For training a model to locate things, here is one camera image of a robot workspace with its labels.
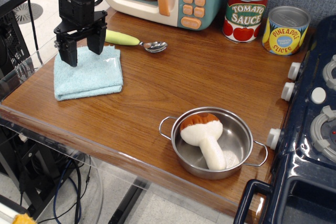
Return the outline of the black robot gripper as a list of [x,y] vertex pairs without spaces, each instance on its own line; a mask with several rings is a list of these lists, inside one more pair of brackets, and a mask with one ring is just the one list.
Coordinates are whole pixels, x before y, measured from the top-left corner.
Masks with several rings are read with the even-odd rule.
[[58,0],[61,23],[54,29],[61,60],[77,66],[77,42],[87,38],[89,50],[100,55],[106,38],[105,11],[95,11],[102,0]]

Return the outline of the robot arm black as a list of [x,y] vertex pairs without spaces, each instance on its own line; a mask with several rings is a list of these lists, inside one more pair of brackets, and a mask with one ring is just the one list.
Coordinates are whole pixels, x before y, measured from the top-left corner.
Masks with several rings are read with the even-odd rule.
[[87,40],[90,51],[102,53],[106,38],[106,11],[95,11],[102,0],[58,0],[61,23],[54,29],[61,60],[77,65],[77,42]]

